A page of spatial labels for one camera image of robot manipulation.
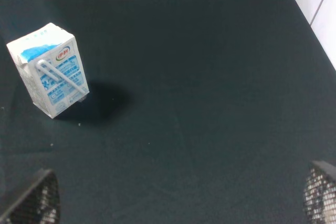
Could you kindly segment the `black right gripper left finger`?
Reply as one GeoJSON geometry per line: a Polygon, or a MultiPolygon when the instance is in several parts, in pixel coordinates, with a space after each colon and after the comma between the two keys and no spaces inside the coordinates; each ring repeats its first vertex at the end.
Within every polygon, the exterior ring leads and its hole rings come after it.
{"type": "Polygon", "coordinates": [[[60,223],[59,184],[51,169],[40,169],[1,196],[1,223],[60,223]]]}

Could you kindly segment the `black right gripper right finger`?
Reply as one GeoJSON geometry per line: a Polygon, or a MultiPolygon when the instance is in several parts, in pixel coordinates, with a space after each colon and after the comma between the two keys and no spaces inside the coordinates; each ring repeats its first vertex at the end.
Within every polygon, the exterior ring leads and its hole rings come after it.
{"type": "Polygon", "coordinates": [[[335,223],[335,166],[311,162],[303,203],[307,223],[335,223]]]}

